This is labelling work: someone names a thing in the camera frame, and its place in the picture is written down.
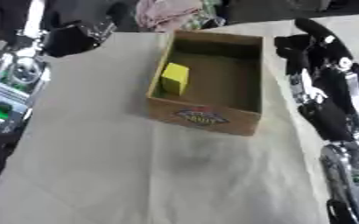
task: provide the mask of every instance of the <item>cardboard box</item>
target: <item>cardboard box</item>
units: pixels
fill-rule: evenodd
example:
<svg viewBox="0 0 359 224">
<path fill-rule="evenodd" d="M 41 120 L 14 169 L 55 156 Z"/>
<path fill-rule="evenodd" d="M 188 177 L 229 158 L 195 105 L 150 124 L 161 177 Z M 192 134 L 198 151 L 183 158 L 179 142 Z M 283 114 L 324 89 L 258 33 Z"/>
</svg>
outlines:
<svg viewBox="0 0 359 224">
<path fill-rule="evenodd" d="M 147 93 L 151 118 L 194 128 L 251 136 L 262 113 L 263 39 L 177 31 Z M 181 96 L 167 93 L 160 75 L 168 63 L 189 67 Z"/>
</svg>

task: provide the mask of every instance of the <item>printed logo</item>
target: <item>printed logo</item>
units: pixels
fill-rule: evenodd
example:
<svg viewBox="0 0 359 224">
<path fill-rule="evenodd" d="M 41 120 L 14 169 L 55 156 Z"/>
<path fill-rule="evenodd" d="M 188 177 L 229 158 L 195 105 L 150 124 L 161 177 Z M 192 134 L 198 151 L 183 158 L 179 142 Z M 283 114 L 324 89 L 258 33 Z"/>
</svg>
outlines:
<svg viewBox="0 0 359 224">
<path fill-rule="evenodd" d="M 214 124 L 228 123 L 229 121 L 223 117 L 214 114 L 206 107 L 195 107 L 182 109 L 175 113 L 176 116 L 182 117 L 185 120 L 195 123 L 199 126 L 211 126 Z"/>
</svg>

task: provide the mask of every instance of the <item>white tablecloth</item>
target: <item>white tablecloth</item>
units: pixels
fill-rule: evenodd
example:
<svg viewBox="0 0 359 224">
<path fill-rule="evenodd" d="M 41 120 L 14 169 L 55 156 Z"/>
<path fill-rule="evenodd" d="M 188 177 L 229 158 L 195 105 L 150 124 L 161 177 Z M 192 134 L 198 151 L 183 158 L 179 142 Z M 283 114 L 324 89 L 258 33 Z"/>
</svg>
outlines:
<svg viewBox="0 0 359 224">
<path fill-rule="evenodd" d="M 359 16 L 320 21 L 359 61 Z M 0 178 L 0 224 L 327 223 L 322 142 L 297 114 L 272 45 L 297 32 L 292 21 L 215 32 L 265 36 L 255 136 L 148 119 L 144 93 L 167 35 L 116 33 L 50 59 L 53 81 Z"/>
</svg>

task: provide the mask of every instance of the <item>yellow cube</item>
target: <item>yellow cube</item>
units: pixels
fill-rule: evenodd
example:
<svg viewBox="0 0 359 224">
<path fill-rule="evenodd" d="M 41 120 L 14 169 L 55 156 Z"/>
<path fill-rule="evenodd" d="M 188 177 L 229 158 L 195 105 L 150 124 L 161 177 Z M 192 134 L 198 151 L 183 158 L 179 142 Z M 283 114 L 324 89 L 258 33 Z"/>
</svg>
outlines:
<svg viewBox="0 0 359 224">
<path fill-rule="evenodd" d="M 162 74 L 163 89 L 174 95 L 182 95 L 187 87 L 189 68 L 169 63 Z"/>
</svg>

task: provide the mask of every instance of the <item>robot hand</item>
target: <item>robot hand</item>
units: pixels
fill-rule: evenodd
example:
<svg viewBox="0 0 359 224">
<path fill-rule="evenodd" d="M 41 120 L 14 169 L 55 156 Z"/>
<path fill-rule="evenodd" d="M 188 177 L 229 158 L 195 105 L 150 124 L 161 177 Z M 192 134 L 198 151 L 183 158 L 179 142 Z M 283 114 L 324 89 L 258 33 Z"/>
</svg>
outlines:
<svg viewBox="0 0 359 224">
<path fill-rule="evenodd" d="M 63 57 L 95 49 L 116 29 L 113 7 L 97 24 L 78 21 L 45 27 L 46 4 L 46 0 L 31 0 L 24 29 L 9 37 L 0 50 L 0 174 L 50 80 L 50 65 L 41 56 Z"/>
<path fill-rule="evenodd" d="M 331 223 L 359 223 L 359 64 L 341 40 L 309 19 L 306 34 L 275 38 L 299 112 L 328 141 L 321 152 Z"/>
</svg>

